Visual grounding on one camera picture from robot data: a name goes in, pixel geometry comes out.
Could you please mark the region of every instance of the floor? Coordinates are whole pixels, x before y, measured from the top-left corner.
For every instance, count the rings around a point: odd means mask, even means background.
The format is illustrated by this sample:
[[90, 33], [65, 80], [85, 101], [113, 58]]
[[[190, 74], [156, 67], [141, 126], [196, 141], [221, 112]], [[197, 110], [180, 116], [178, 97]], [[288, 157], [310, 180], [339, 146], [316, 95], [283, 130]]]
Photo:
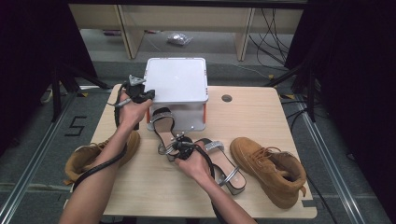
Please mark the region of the floor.
[[[253, 41], [249, 40], [246, 58], [243, 62], [238, 62], [233, 45], [233, 34], [181, 32], [192, 37], [192, 40], [185, 46], [175, 46], [167, 43], [167, 37], [173, 32], [153, 33], [145, 34], [136, 58], [130, 60], [127, 58], [120, 36], [104, 35], [101, 30], [81, 30], [96, 68], [104, 68], [101, 69], [100, 76], [109, 80], [112, 80], [112, 74], [117, 71], [128, 71], [128, 65], [144, 64], [152, 57], [202, 57], [205, 58], [208, 66], [221, 65], [221, 69], [230, 69], [230, 71], [241, 69], [241, 74], [244, 74], [243, 71], [249, 72], [250, 76], [264, 80], [271, 78], [272, 74], [268, 71], [274, 71], [273, 74], [279, 76], [284, 70], [282, 54], [276, 44], [279, 42], [275, 42], [272, 36], [266, 37], [269, 45], [264, 45], [261, 39], [263, 34], [251, 35], [252, 40], [258, 44], [262, 42], [262, 47], [277, 59], [258, 51]], [[282, 49], [287, 51], [284, 46], [290, 45], [292, 35], [280, 35], [278, 38], [281, 40]], [[238, 80], [226, 80], [220, 84], [237, 85]], [[338, 135], [336, 127], [332, 125], [326, 108], [323, 106], [315, 108], [317, 115], [315, 123], [312, 123], [305, 113], [299, 118], [298, 115], [294, 115], [295, 119], [293, 119], [293, 113], [303, 109], [304, 105], [288, 103], [291, 99], [287, 96], [292, 94], [290, 81], [279, 84], [277, 88], [279, 94], [285, 97], [281, 102], [284, 103], [285, 115], [290, 116], [290, 126], [294, 127], [291, 129], [293, 138], [302, 163], [309, 173], [309, 184], [316, 201], [318, 216], [310, 220], [263, 219], [258, 220], [259, 223], [390, 223], [359, 167], [353, 158], [348, 157], [347, 147], [342, 137]], [[93, 95], [95, 106], [99, 108], [104, 106], [108, 94], [104, 92]], [[74, 115], [84, 111], [85, 115], [92, 118], [91, 123], [97, 122], [100, 118], [101, 110], [87, 108], [81, 97], [68, 94], [64, 97], [64, 104], [69, 114]], [[35, 119], [21, 133], [23, 141], [14, 147], [11, 146], [10, 150], [0, 158], [0, 202], [2, 204], [12, 202], [16, 205], [2, 223], [55, 223], [62, 213], [70, 189], [60, 181], [64, 178], [63, 161], [73, 148], [80, 146], [81, 143], [90, 142], [94, 128], [87, 127], [85, 133], [79, 136], [76, 142], [65, 142], [57, 138], [58, 135], [62, 137], [67, 135], [69, 129], [65, 125], [68, 123], [65, 121], [60, 127], [55, 127], [49, 122], [50, 116], [51, 107], [43, 104], [36, 111]], [[75, 117], [67, 115], [66, 119]], [[55, 136], [49, 135], [52, 131], [56, 133]], [[64, 152], [62, 149], [66, 147], [70, 149]], [[21, 186], [25, 186], [21, 195], [14, 196], [12, 193]], [[103, 219], [107, 223], [120, 220], [121, 217]], [[185, 223], [185, 220], [140, 217], [138, 223]], [[218, 222], [208, 218], [202, 219], [201, 223]]]

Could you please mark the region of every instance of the gray floor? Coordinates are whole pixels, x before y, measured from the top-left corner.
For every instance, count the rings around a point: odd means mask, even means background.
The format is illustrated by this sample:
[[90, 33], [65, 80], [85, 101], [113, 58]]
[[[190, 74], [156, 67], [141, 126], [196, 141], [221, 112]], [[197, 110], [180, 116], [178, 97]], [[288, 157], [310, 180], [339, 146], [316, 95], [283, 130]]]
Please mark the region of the gray floor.
[[[125, 53], [122, 39], [119, 36], [105, 36], [100, 30], [81, 30], [87, 49], [92, 57], [99, 78], [108, 84], [122, 82], [128, 75], [143, 76], [145, 63], [152, 57], [203, 57], [207, 62], [209, 85], [240, 85], [261, 86], [269, 80], [270, 75], [279, 77], [283, 74], [281, 64], [263, 53], [257, 54], [257, 48], [249, 42], [247, 56], [243, 62], [236, 60], [233, 46], [233, 35], [222, 33], [195, 33], [181, 32], [193, 37], [184, 47], [166, 43], [171, 32], [147, 34], [135, 59], [129, 60]], [[260, 43], [259, 35], [252, 35]], [[280, 35], [279, 38], [288, 46], [292, 35]], [[279, 51], [265, 47], [279, 59]], [[79, 80], [81, 85], [91, 85]], [[279, 94], [292, 94], [290, 85], [292, 78], [276, 89]], [[63, 102], [69, 103], [66, 112], [58, 127], [51, 127], [51, 103], [43, 104], [35, 112], [34, 118], [20, 134], [20, 144], [10, 147], [0, 158], [0, 202], [5, 203], [17, 183], [27, 182], [27, 189], [21, 198], [15, 202], [17, 209], [11, 211], [9, 223], [56, 223], [62, 213], [65, 199], [69, 196], [68, 186], [63, 184], [66, 178], [64, 164], [70, 153], [81, 145], [90, 143], [95, 125], [106, 104], [109, 93], [106, 91], [90, 92], [88, 97], [79, 97], [68, 94]], [[290, 102], [281, 99], [282, 103]], [[283, 104], [285, 116], [301, 110], [301, 105]], [[350, 160], [342, 137], [323, 105], [315, 108], [316, 126], [323, 137], [323, 141], [331, 158], [334, 161], [339, 176], [342, 177], [347, 192], [352, 196], [352, 202], [366, 223], [390, 223], [387, 215], [375, 197], [369, 184], [366, 182], [357, 164]], [[70, 128], [76, 116], [85, 118], [76, 119], [75, 125], [84, 126], [79, 136], [67, 136], [77, 133]], [[295, 117], [288, 119], [290, 125]], [[318, 142], [314, 141], [311, 130], [308, 128], [309, 119], [304, 115], [296, 118], [293, 123], [292, 135], [302, 164], [310, 180], [318, 216], [313, 219], [260, 219], [259, 223], [334, 223], [331, 214], [338, 223], [358, 223], [349, 214], [346, 202], [337, 188], [339, 183], [332, 180], [329, 168], [320, 153]], [[42, 160], [33, 161], [38, 148], [43, 148], [43, 139], [48, 137], [47, 131], [54, 130], [49, 143], [44, 146]], [[22, 179], [26, 173], [32, 173], [31, 179]], [[104, 221], [119, 221], [121, 217], [104, 217]], [[185, 223], [184, 219], [139, 217], [138, 223]], [[213, 218], [203, 219], [201, 223], [217, 223]]]

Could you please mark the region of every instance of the table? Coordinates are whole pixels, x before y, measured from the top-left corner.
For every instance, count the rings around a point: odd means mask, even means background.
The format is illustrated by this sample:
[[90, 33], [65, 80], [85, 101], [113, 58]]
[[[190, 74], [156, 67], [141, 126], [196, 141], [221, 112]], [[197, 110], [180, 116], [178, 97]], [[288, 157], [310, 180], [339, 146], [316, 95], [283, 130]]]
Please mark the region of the table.
[[[115, 102], [119, 85], [108, 101]], [[229, 145], [236, 137], [249, 137], [264, 147], [279, 147], [293, 153], [294, 145], [276, 90], [259, 87], [208, 87], [206, 127], [188, 133], [192, 140], [207, 137], [221, 141], [232, 161]], [[222, 101], [223, 95], [232, 97]], [[92, 137], [103, 142], [115, 130], [114, 108], [106, 105]], [[178, 170], [164, 155], [157, 153], [160, 138], [147, 129], [146, 118], [140, 123], [141, 143], [135, 156], [118, 172], [105, 215], [131, 217], [215, 217], [205, 192]], [[245, 191], [233, 198], [255, 218], [313, 218], [317, 215], [311, 191], [291, 209], [277, 208], [261, 189], [259, 182], [241, 171], [247, 180]]]

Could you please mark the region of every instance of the tan boot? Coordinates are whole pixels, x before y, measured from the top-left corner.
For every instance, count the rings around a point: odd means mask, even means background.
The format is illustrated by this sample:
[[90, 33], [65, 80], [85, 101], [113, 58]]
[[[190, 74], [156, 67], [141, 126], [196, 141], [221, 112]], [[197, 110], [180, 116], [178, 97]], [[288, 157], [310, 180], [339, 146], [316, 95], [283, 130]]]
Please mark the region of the tan boot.
[[[108, 143], [108, 139], [99, 144], [91, 143], [89, 146], [78, 147], [67, 160], [64, 167], [66, 175], [70, 178], [65, 180], [66, 185], [75, 183], [76, 180], [90, 170], [96, 157], [102, 152]], [[125, 155], [120, 159], [120, 167], [127, 163], [136, 153], [140, 143], [140, 135], [137, 131], [132, 131], [127, 142]]]
[[291, 208], [299, 190], [306, 194], [306, 172], [289, 152], [276, 147], [262, 147], [246, 137], [234, 139], [230, 145], [234, 161], [249, 175], [257, 178], [268, 198], [279, 208]]

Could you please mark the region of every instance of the white box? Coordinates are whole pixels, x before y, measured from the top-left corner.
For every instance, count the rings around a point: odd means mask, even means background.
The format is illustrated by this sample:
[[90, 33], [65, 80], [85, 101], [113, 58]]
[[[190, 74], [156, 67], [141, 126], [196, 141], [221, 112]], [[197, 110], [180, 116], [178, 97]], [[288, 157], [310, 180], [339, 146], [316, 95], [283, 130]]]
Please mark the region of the white box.
[[206, 62], [203, 58], [151, 58], [144, 75], [145, 91], [155, 90], [149, 119], [161, 107], [168, 107], [175, 117], [174, 131], [205, 129], [205, 104], [208, 100]]

